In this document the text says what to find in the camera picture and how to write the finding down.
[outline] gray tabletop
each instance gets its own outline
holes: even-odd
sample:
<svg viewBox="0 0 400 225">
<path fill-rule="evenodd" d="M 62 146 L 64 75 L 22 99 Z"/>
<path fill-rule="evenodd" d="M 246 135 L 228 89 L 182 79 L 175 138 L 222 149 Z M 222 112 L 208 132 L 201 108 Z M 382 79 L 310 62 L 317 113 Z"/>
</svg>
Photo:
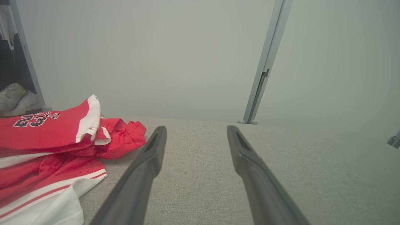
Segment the gray tabletop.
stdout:
<svg viewBox="0 0 400 225">
<path fill-rule="evenodd" d="M 154 180 L 146 224 L 252 224 L 241 178 L 230 156 L 226 126 L 236 125 L 311 224 L 399 224 L 400 152 L 355 134 L 148 117 L 168 138 Z M 89 224 L 139 149 L 104 160 L 108 177 L 80 198 Z"/>
</svg>

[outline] white wall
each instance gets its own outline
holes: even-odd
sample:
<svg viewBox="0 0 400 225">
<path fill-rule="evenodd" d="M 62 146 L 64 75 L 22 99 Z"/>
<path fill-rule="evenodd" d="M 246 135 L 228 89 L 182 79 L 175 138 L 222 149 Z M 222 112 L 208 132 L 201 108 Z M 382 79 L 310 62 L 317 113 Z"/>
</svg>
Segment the white wall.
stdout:
<svg viewBox="0 0 400 225">
<path fill-rule="evenodd" d="M 400 129 L 400 2 L 293 2 L 257 112 L 260 125 L 350 131 L 387 141 Z"/>
<path fill-rule="evenodd" d="M 17 0 L 46 104 L 242 119 L 273 0 Z"/>
</svg>

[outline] red and white clothing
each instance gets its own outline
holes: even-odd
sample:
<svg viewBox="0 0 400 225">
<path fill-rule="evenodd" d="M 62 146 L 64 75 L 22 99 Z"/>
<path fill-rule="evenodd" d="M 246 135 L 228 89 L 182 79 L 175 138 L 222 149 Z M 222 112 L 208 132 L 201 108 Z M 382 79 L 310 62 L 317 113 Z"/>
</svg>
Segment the red and white clothing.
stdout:
<svg viewBox="0 0 400 225">
<path fill-rule="evenodd" d="M 102 118 L 94 95 L 65 111 L 0 119 L 0 128 L 1 224 L 82 224 L 78 198 L 107 176 L 99 157 L 146 142 L 140 122 Z"/>
</svg>

